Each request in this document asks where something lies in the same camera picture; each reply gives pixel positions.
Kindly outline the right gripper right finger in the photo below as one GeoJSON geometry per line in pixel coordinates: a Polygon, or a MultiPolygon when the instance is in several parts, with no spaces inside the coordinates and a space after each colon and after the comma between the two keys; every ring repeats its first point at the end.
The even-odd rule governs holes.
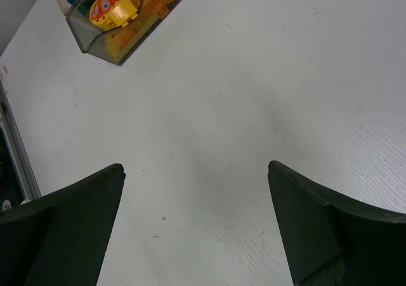
{"type": "Polygon", "coordinates": [[[405,285],[405,215],[350,198],[274,160],[273,208],[294,285],[405,285]]]}

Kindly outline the yellow lego brick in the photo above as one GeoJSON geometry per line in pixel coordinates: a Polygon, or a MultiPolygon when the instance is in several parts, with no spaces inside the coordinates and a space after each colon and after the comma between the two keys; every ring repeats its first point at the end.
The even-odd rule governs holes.
{"type": "Polygon", "coordinates": [[[138,17],[138,9],[130,0],[117,1],[108,13],[107,28],[125,27],[138,17]]]}

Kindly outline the yellow butterfly print lego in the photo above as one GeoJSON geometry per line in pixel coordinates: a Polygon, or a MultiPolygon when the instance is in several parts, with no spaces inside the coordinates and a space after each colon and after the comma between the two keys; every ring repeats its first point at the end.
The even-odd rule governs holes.
{"type": "Polygon", "coordinates": [[[123,25],[126,16],[119,7],[122,0],[96,0],[89,11],[91,23],[107,31],[123,25]]]}

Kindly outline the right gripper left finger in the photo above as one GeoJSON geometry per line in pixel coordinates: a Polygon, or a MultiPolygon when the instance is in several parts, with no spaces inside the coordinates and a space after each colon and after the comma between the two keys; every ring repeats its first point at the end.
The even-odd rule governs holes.
{"type": "Polygon", "coordinates": [[[125,177],[112,164],[1,212],[1,285],[96,285],[125,177]]]}

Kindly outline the yellow long lego plate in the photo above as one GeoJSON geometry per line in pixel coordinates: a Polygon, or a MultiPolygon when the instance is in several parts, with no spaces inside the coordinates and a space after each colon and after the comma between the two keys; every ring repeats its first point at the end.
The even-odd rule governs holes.
{"type": "Polygon", "coordinates": [[[159,21],[167,16],[169,9],[159,3],[150,13],[141,15],[124,28],[109,32],[105,38],[105,49],[114,63],[122,59],[137,45],[142,37],[159,21]]]}

